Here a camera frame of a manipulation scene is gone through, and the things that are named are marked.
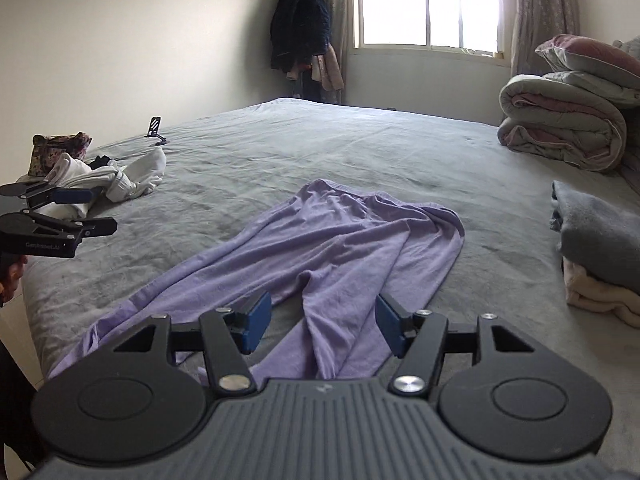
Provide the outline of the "purple pants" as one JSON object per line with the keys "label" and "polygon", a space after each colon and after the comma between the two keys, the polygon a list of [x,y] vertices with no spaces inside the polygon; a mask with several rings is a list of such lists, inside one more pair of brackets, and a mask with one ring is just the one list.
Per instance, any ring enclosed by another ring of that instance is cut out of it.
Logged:
{"label": "purple pants", "polygon": [[274,304],[299,295],[303,315],[252,367],[258,382],[372,376],[390,356],[374,318],[376,297],[386,292],[409,311],[425,308],[460,255],[464,234],[459,216],[444,206],[309,182],[228,242],[183,261],[103,315],[54,371],[150,315],[192,322],[265,290]]}

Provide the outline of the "floral pouch bag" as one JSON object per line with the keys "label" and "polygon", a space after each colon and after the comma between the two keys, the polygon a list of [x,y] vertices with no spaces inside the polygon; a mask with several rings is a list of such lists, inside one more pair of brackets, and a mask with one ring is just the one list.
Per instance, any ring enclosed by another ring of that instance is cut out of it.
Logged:
{"label": "floral pouch bag", "polygon": [[84,132],[70,136],[35,134],[32,137],[32,157],[27,174],[29,177],[45,177],[63,154],[83,159],[91,143],[92,137]]}

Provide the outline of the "white jacket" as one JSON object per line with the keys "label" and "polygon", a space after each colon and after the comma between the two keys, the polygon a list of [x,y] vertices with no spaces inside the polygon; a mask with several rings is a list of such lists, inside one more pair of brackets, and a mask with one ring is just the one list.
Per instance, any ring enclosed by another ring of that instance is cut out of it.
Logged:
{"label": "white jacket", "polygon": [[98,169],[91,169],[82,160],[63,154],[44,180],[58,188],[97,188],[98,196],[84,204],[50,203],[38,208],[37,212],[60,220],[79,220],[88,217],[90,209],[102,196],[117,204],[150,194],[162,183],[166,162],[160,146],[127,166],[120,166],[115,159],[109,159]]}

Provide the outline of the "black phone stand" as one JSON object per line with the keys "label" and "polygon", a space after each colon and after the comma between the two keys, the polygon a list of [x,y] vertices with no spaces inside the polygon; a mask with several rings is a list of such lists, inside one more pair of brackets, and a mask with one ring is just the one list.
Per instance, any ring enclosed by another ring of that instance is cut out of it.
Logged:
{"label": "black phone stand", "polygon": [[160,123],[162,118],[160,116],[153,116],[150,119],[148,131],[145,133],[145,137],[148,139],[154,139],[156,146],[162,146],[167,143],[167,139],[160,134]]}

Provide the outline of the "grey bed sheet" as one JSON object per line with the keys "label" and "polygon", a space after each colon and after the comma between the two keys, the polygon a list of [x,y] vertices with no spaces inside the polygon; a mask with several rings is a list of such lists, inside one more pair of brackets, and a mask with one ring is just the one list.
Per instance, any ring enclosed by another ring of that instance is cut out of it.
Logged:
{"label": "grey bed sheet", "polygon": [[492,312],[596,378],[613,402],[600,455],[639,467],[639,333],[612,314],[565,302],[551,185],[562,181],[637,211],[615,174],[514,153],[493,126],[434,116],[278,99],[163,131],[167,169],[150,195],[101,206],[117,232],[73,259],[33,258],[23,281],[43,373],[142,286],[326,179],[454,210],[462,253],[432,305],[454,322]]}

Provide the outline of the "folded beige garment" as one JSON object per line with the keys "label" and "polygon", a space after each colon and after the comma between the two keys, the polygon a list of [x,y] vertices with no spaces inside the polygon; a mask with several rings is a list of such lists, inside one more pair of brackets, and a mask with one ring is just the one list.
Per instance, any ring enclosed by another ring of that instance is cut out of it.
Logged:
{"label": "folded beige garment", "polygon": [[639,295],[632,290],[593,278],[579,264],[562,259],[565,301],[574,308],[615,315],[633,328],[640,326]]}

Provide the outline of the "folded grey garment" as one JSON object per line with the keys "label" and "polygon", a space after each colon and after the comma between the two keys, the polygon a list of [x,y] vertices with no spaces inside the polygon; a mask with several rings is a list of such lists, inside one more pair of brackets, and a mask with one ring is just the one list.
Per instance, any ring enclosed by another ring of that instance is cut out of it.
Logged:
{"label": "folded grey garment", "polygon": [[639,292],[639,216],[555,180],[550,229],[560,254],[615,286]]}

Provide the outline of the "rolled grey pink quilt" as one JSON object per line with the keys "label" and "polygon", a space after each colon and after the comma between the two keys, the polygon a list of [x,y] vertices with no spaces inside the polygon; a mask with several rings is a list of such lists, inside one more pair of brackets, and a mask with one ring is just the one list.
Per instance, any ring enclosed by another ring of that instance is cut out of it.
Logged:
{"label": "rolled grey pink quilt", "polygon": [[512,77],[499,94],[504,121],[498,141],[514,152],[609,172],[623,157],[627,127],[602,96],[547,77]]}

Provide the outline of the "dark hanging coats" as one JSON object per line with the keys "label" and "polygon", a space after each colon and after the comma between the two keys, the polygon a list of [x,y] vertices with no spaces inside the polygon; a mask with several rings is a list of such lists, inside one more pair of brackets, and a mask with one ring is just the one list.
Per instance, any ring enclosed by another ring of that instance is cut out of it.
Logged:
{"label": "dark hanging coats", "polygon": [[273,70],[289,80],[304,74],[325,92],[345,88],[337,54],[331,44],[331,15],[324,0],[278,0],[270,24]]}

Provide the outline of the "grey pink pillow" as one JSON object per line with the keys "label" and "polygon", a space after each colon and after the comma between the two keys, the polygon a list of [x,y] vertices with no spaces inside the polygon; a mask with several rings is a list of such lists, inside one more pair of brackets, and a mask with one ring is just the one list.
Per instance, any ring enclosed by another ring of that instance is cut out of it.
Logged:
{"label": "grey pink pillow", "polygon": [[639,60],[618,47],[584,36],[561,34],[535,49],[555,72],[584,72],[621,87],[639,89]]}

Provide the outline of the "window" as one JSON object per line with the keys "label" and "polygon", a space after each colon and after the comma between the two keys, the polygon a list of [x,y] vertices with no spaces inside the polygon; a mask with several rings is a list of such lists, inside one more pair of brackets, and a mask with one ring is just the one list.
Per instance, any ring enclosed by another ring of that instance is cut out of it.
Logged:
{"label": "window", "polygon": [[509,0],[354,0],[357,48],[506,56]]}

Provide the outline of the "right grey curtain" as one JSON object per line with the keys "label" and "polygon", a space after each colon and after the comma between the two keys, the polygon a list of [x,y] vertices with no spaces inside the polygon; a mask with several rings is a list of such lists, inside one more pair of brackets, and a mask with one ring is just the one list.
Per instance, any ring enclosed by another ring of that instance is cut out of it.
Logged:
{"label": "right grey curtain", "polygon": [[555,36],[580,35],[578,0],[515,0],[511,75],[542,75],[548,63],[536,49]]}

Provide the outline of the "grey curtain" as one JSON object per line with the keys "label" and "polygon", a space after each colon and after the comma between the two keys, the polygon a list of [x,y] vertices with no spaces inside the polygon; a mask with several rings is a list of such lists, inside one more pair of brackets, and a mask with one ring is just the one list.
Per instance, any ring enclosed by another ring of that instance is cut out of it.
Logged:
{"label": "grey curtain", "polygon": [[555,36],[580,35],[578,0],[515,0],[511,75],[542,75],[548,63],[536,49]]}
{"label": "grey curtain", "polygon": [[336,92],[337,102],[345,104],[348,97],[348,56],[355,45],[355,0],[326,0],[331,14],[331,42],[341,66],[344,88]]}

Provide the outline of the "left grey curtain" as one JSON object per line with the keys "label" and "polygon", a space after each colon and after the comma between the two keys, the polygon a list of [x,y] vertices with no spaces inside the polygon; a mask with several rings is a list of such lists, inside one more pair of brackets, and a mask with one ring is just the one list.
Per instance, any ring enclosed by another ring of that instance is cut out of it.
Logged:
{"label": "left grey curtain", "polygon": [[355,0],[326,0],[331,14],[331,42],[341,66],[344,88],[336,92],[337,102],[345,104],[348,97],[348,56],[355,45]]}

